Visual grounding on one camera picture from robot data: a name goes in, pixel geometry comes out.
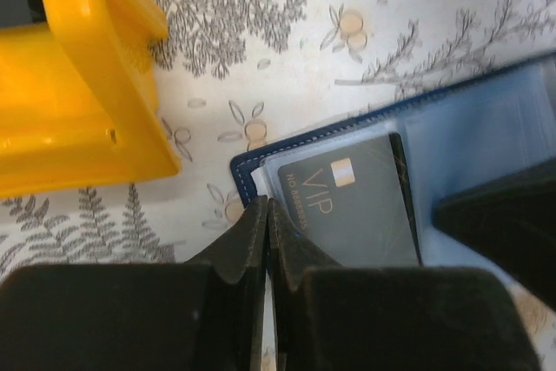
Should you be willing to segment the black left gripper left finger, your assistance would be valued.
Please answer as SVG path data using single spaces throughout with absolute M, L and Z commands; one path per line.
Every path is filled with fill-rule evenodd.
M 184 263 L 20 268 L 1 286 L 4 370 L 257 370 L 268 200 Z

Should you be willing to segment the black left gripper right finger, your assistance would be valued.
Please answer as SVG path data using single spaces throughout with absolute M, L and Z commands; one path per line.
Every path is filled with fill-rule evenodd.
M 348 268 L 268 203 L 280 370 L 538 370 L 512 296 L 478 268 Z

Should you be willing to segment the blue leather card holder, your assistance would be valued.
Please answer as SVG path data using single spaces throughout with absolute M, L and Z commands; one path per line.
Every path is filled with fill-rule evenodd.
M 555 57 L 538 56 L 382 109 L 331 123 L 234 157 L 244 203 L 268 195 L 283 204 L 284 164 L 366 138 L 397 133 L 405 155 L 421 264 L 476 267 L 513 278 L 433 225 L 444 197 L 555 156 Z

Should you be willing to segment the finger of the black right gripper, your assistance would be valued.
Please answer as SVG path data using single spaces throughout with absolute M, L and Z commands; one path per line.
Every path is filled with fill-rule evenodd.
M 555 160 L 443 198 L 433 225 L 555 300 Z

